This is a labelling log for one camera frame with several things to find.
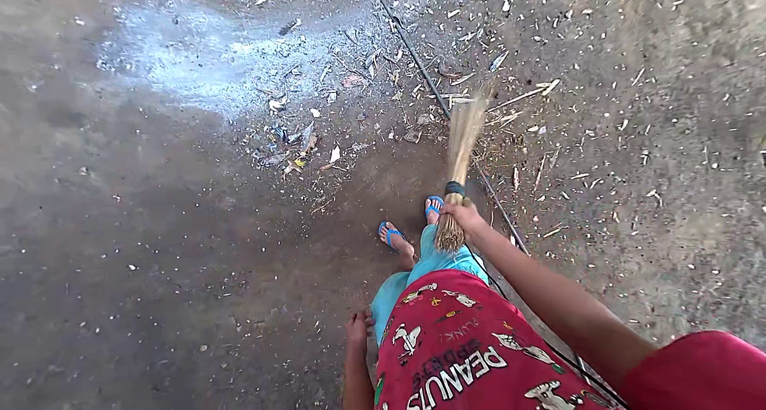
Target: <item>blue flip-flop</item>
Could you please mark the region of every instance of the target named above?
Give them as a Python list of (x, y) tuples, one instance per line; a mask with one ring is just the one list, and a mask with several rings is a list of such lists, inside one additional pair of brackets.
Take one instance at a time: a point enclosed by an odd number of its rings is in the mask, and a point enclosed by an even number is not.
[[(383, 220), (381, 222), (380, 226), (378, 226), (378, 236), (380, 236), (380, 234), (381, 234), (381, 229), (385, 228), (385, 224), (386, 223), (388, 223), (388, 220)], [(405, 236), (400, 231), (398, 231), (396, 229), (388, 229), (388, 232), (385, 233), (385, 242), (386, 242), (386, 244), (388, 244), (388, 247), (390, 247), (395, 253), (398, 253), (399, 250), (395, 249), (394, 246), (391, 245), (391, 236), (392, 235), (400, 235), (401, 239), (403, 239), (405, 241), (407, 241), (407, 239), (405, 238)]]
[(444, 205), (444, 200), (442, 198), (438, 197), (438, 196), (429, 196), (428, 200), (430, 200), (430, 201), (438, 201), (439, 202), (439, 206), (438, 207), (434, 207), (433, 205), (429, 206), (426, 209), (426, 218), (428, 217), (428, 211), (434, 210), (434, 211), (436, 211), (437, 214), (439, 214), (439, 210), (441, 210), (442, 205)]

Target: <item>blue pants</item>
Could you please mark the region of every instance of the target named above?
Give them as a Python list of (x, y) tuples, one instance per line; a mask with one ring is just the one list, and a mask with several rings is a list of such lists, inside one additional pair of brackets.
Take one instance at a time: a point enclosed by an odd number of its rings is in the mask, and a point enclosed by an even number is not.
[(375, 337), (380, 346), (383, 340), (383, 330), (388, 323), (388, 317), (396, 305), (396, 301), (404, 293), (407, 286), (413, 284), (418, 278), (436, 270), (461, 270), (474, 274), (482, 279), (487, 285), (490, 279), (484, 272), (484, 263), (477, 256), (476, 260), (471, 256), (467, 247), (462, 247), (457, 254), (452, 255), (438, 251), (434, 247), (436, 238), (436, 225), (428, 225), (421, 235), (421, 259), (415, 264), (410, 272), (397, 272), (383, 282), (375, 299), (372, 300), (370, 311), (375, 319)]

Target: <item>straw broom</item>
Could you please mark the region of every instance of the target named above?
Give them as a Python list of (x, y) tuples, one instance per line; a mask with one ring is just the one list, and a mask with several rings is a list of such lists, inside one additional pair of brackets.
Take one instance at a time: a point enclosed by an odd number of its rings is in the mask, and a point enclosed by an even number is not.
[[(484, 110), (488, 100), (482, 89), (475, 100), (465, 108), (452, 114), (450, 120), (450, 142), (447, 147), (447, 178), (444, 188), (444, 203), (462, 205), (466, 198), (465, 184), (471, 152), (474, 150), (476, 137), (484, 124)], [(439, 216), (434, 245), (437, 250), (456, 253), (466, 242), (463, 228), (457, 224), (452, 214)]]

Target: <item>red peanuts shirt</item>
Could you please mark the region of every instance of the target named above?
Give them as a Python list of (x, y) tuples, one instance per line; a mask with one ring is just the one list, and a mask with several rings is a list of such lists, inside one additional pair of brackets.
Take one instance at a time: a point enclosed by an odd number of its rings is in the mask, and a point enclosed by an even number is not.
[[(737, 378), (737, 373), (723, 369), (725, 364), (715, 366), (713, 371), (702, 369), (698, 361), (691, 366), (696, 371), (687, 373), (685, 362), (688, 358), (702, 359), (701, 354), (679, 351), (682, 349), (678, 346), (673, 350), (674, 343), (647, 358), (626, 376), (626, 386), (620, 392), (628, 404), (634, 410), (727, 408), (722, 402), (757, 403), (729, 408), (766, 406), (766, 392), (763, 392), (766, 387), (755, 384), (757, 379), (766, 378), (766, 356), (733, 336), (714, 334), (720, 335), (700, 341), (715, 341), (717, 344), (713, 346), (719, 350), (728, 346), (728, 355), (740, 361), (737, 369), (742, 370), (742, 364), (748, 366), (744, 371), (748, 375), (739, 376), (749, 378), (742, 386), (752, 385), (749, 395), (742, 395), (740, 385), (734, 386), (734, 382), (742, 379)], [(554, 355), (516, 307), (472, 274), (439, 270), (415, 281), (397, 301), (383, 337), (373, 380), (378, 410), (613, 408), (609, 400), (596, 393)], [(676, 379), (668, 375), (681, 371), (684, 375)], [(686, 380), (705, 375), (715, 377), (719, 388), (735, 387), (740, 395), (734, 398), (721, 392), (723, 401), (711, 401), (710, 395), (716, 395), (713, 385), (698, 388)], [(731, 376), (727, 378), (732, 380), (718, 380), (722, 376)]]

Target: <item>dirt ground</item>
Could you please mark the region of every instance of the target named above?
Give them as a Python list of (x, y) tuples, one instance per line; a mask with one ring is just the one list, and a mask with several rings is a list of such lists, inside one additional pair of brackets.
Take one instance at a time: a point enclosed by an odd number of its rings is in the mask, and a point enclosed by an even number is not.
[[(387, 1), (440, 92), (494, 83), (476, 158), (533, 256), (647, 339), (766, 349), (766, 0)], [(417, 242), (444, 184), (379, 1), (0, 14), (0, 407), (338, 408), (378, 223)]]

